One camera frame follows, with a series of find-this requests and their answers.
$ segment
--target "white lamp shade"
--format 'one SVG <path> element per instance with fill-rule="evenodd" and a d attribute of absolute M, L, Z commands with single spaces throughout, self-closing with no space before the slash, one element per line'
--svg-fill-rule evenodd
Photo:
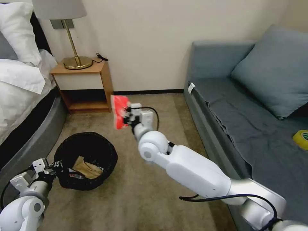
<path fill-rule="evenodd" d="M 32 0 L 40 19 L 74 19 L 87 15 L 82 0 Z"/>

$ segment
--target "wastebasket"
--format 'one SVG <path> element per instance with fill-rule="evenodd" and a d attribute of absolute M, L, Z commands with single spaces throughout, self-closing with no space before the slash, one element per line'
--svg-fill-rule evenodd
<path fill-rule="evenodd" d="M 85 163 L 101 169 L 101 174 L 94 179 L 88 179 L 73 170 L 79 157 L 82 157 Z M 68 137 L 58 147 L 54 156 L 54 162 L 63 166 L 56 172 L 60 185 L 63 188 L 82 191 L 100 186 L 114 170 L 117 160 L 114 146 L 95 132 L 77 133 Z"/>

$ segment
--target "sofa seat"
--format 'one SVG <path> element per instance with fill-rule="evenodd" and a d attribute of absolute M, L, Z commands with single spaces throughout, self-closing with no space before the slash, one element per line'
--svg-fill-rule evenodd
<path fill-rule="evenodd" d="M 192 94 L 241 175 L 287 200 L 284 219 L 308 224 L 308 151 L 292 140 L 308 118 L 278 120 L 231 78 L 196 78 Z"/>

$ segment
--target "black cable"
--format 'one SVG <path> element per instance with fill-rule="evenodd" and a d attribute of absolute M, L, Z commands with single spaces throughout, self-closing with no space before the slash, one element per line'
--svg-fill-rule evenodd
<path fill-rule="evenodd" d="M 21 174 L 21 173 L 23 173 L 23 172 L 30 171 L 30 170 L 34 170 L 34 169 L 33 169 L 33 166 L 30 166 L 29 168 L 27 168 L 27 169 L 25 169 L 25 170 L 23 170 L 23 171 L 17 173 L 16 175 L 19 175 L 19 174 Z M 0 198 L 0 207 L 1 207 L 1 210 L 3 210 L 4 207 L 5 207 L 5 206 L 4 206 L 4 202 L 3 202 L 4 193 L 5 193 L 5 191 L 6 191 L 6 189 L 8 188 L 9 185 L 10 185 L 10 181 L 5 185 L 5 187 L 3 188 L 2 192 L 1 192 L 1 198 Z"/>
<path fill-rule="evenodd" d="M 266 203 L 268 203 L 270 205 L 270 207 L 272 208 L 273 212 L 274 212 L 273 218 L 264 227 L 262 227 L 262 229 L 260 229 L 259 231 L 265 231 L 268 228 L 272 228 L 272 226 L 275 225 L 278 221 L 282 221 L 281 219 L 277 218 L 278 214 L 277 214 L 277 210 L 276 210 L 275 206 L 269 200 L 265 199 L 264 197 L 258 196 L 258 195 L 236 194 L 236 195 L 213 197 L 213 198 L 206 198 L 206 199 L 193 199 L 193 198 L 196 198 L 198 196 L 199 195 L 197 194 L 193 197 L 179 197 L 179 199 L 182 200 L 182 201 L 189 201 L 189 202 L 209 202 L 209 201 L 223 200 L 223 199 L 229 199 L 229 198 L 235 198 L 235 197 L 256 197 L 256 198 L 264 200 Z"/>
<path fill-rule="evenodd" d="M 101 63 L 101 62 L 103 61 L 103 60 L 101 60 L 101 61 L 98 62 L 98 61 L 95 61 L 94 59 L 92 59 L 92 60 L 93 60 L 94 62 L 96 62 L 96 63 Z"/>
<path fill-rule="evenodd" d="M 157 111 L 154 108 L 152 108 L 152 107 L 135 107 L 133 109 L 151 109 L 151 110 L 153 110 L 156 113 L 156 117 L 157 117 L 157 129 L 156 130 L 158 131 L 158 129 L 159 129 L 159 116 L 158 116 Z"/>
<path fill-rule="evenodd" d="M 101 63 L 103 60 L 108 61 L 108 59 L 104 58 L 99 53 L 96 53 L 96 56 L 101 59 L 101 61 L 95 61 L 94 59 L 92 59 L 96 63 Z"/>

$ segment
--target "blue cushion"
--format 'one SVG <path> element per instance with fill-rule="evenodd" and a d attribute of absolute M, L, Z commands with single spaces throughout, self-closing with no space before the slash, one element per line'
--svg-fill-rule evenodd
<path fill-rule="evenodd" d="M 277 118 L 308 102 L 308 34 L 270 26 L 231 77 Z"/>

